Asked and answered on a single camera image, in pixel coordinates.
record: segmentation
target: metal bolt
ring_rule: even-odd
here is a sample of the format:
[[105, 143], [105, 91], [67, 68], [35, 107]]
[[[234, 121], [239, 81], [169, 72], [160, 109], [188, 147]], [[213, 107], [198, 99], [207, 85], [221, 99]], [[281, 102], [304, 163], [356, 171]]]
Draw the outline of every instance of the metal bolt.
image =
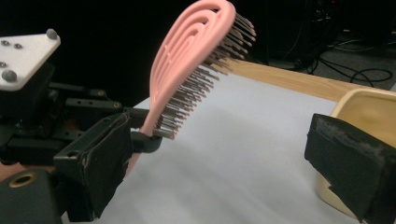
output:
[[1, 77], [7, 82], [16, 82], [18, 76], [14, 71], [7, 69], [3, 71]]
[[15, 49], [21, 49], [21, 48], [22, 48], [22, 45], [21, 45], [21, 44], [14, 44], [14, 48], [15, 48]]
[[47, 30], [47, 37], [48, 37], [49, 39], [55, 40], [55, 39], [58, 38], [58, 34], [56, 34], [56, 31], [54, 31], [53, 29], [48, 29], [48, 30]]
[[114, 103], [114, 107], [120, 108], [121, 104], [120, 103]]
[[2, 41], [1, 41], [1, 45], [3, 45], [3, 46], [8, 46], [8, 45], [9, 45], [9, 42], [6, 41], [6, 40], [2, 40]]

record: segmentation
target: hairbrush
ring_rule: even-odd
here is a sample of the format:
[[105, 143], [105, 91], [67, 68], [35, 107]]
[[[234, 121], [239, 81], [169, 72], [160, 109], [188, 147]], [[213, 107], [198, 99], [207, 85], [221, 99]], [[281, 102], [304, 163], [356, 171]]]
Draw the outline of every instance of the hairbrush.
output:
[[219, 80], [215, 67], [228, 68], [221, 59], [244, 59], [244, 46], [251, 46], [255, 35], [252, 23], [226, 0], [200, 0], [187, 7], [151, 67], [149, 112], [139, 132], [174, 139], [196, 102]]

